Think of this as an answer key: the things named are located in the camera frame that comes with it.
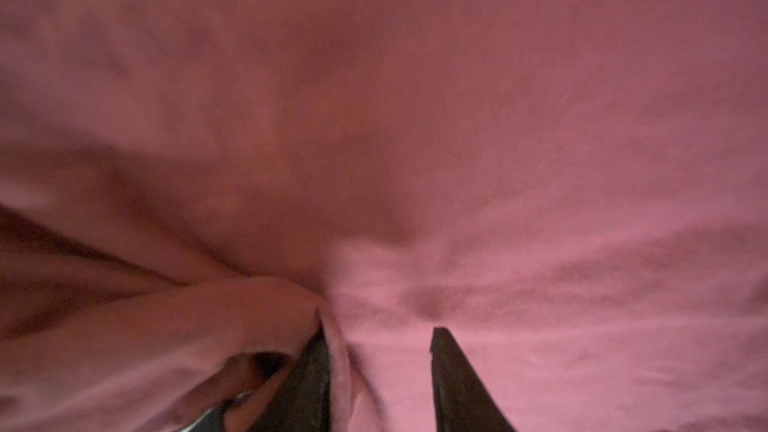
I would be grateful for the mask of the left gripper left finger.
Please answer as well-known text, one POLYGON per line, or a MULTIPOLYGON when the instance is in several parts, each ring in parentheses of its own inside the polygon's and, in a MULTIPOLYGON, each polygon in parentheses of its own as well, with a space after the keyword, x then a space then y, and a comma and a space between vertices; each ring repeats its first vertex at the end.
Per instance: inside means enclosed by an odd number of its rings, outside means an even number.
POLYGON ((328 432, 330 389, 331 360, 320 328, 249 431, 328 432))

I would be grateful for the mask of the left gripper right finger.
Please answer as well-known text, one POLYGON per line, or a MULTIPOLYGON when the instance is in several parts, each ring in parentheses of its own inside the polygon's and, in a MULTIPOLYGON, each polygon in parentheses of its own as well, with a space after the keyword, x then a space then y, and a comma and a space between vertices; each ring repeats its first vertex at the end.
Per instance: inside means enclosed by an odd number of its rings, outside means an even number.
POLYGON ((437 431, 516 431, 448 328, 433 330, 430 353, 437 431))

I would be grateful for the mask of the maroon tank top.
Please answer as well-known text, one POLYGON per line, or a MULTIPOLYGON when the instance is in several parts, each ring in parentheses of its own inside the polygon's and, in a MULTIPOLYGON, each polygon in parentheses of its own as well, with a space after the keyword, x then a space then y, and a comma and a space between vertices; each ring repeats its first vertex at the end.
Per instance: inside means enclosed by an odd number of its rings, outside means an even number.
POLYGON ((1 0, 1 427, 767 427, 767 0, 1 0))

